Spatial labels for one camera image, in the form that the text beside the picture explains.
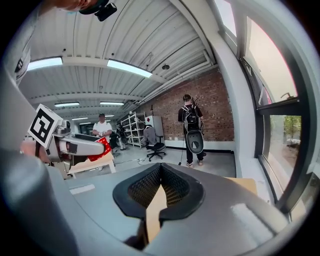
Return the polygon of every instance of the gray plastic surface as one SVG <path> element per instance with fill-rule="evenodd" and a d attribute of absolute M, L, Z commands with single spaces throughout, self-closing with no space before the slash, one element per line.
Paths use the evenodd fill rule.
<path fill-rule="evenodd" d="M 274 207 L 235 182 L 210 173 L 168 164 L 201 182 L 206 196 L 202 205 L 185 219 L 165 221 L 144 252 L 154 255 L 235 256 L 260 246 L 236 218 L 231 207 L 246 204 L 273 231 L 287 225 Z"/>
<path fill-rule="evenodd" d="M 127 217 L 120 210 L 113 199 L 115 186 L 139 173 L 147 167 L 141 166 L 127 171 L 116 172 L 112 175 L 99 175 L 86 179 L 68 179 L 66 185 L 69 189 L 74 189 L 93 184 L 95 189 L 73 195 L 81 208 L 105 231 L 121 241 L 126 241 L 130 237 L 137 235 L 140 219 Z"/>
<path fill-rule="evenodd" d="M 124 244 L 122 241 L 114 238 L 109 233 L 114 231 L 114 227 L 108 227 L 108 225 L 103 223 L 103 219 L 101 219 L 98 215 L 92 213 L 88 214 L 85 212 L 83 207 L 88 210 L 90 202 L 87 201 L 87 205 L 80 205 L 76 201 L 76 199 L 70 193 L 65 181 L 62 179 L 59 170 L 54 167 L 49 167 L 48 172 L 52 182 L 54 196 L 58 202 L 62 214 L 74 233 L 79 255 L 145 255 L 144 253 L 139 252 L 138 250 Z M 87 180 L 79 179 L 79 181 L 79 183 L 76 182 L 75 186 L 79 186 L 81 183 L 83 185 L 88 184 Z M 98 212 L 100 207 L 97 207 L 94 210 Z M 117 216 L 109 214 L 106 215 L 105 218 L 106 220 L 110 221 L 109 223 L 113 221 L 118 224 L 118 229 L 124 232 L 124 234 L 121 235 L 122 238 L 129 237 L 131 234 L 135 235 L 137 232 L 135 221 L 131 224 L 131 227 L 128 227 L 130 230 L 125 230 L 126 227 L 122 226 L 121 222 L 118 222 L 121 220 L 121 217 L 117 219 Z"/>
<path fill-rule="evenodd" d="M 206 196 L 190 216 L 164 221 L 155 239 L 138 251 L 125 244 L 137 235 L 140 220 L 126 217 L 112 200 L 121 181 L 153 166 L 88 179 L 64 181 L 54 167 L 35 157 L 0 151 L 1 193 L 29 236 L 52 255 L 224 255 L 249 253 L 258 243 L 232 212 L 246 206 L 276 235 L 286 218 L 274 207 L 226 178 L 174 165 L 197 179 Z M 93 184 L 95 189 L 73 196 L 69 189 Z"/>

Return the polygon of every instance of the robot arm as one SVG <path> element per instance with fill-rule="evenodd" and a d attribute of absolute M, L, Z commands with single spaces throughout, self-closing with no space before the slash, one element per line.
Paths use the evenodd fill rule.
<path fill-rule="evenodd" d="M 51 162 L 69 160 L 72 166 L 75 157 L 83 159 L 83 156 L 96 156 L 105 152 L 105 145 L 95 142 L 97 137 L 71 133 L 70 122 L 48 107 L 40 104 L 36 112 L 28 133 L 45 148 Z"/>

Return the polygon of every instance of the brick wall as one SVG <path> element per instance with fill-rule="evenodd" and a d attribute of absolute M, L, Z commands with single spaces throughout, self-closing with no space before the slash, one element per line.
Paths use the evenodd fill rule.
<path fill-rule="evenodd" d="M 183 96 L 189 94 L 203 114 L 205 141 L 233 141 L 234 122 L 227 89 L 218 68 L 184 81 L 136 109 L 151 115 L 151 105 L 155 116 L 162 117 L 165 140 L 176 137 L 183 140 L 183 125 L 178 122 L 178 111 L 184 105 Z"/>

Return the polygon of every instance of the camera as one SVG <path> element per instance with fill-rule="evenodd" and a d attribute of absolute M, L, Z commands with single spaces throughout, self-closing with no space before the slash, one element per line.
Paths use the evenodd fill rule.
<path fill-rule="evenodd" d="M 81 10 L 79 13 L 83 15 L 94 14 L 100 22 L 103 22 L 117 11 L 116 5 L 112 2 L 108 4 L 108 2 L 109 0 L 98 0 L 95 6 Z"/>

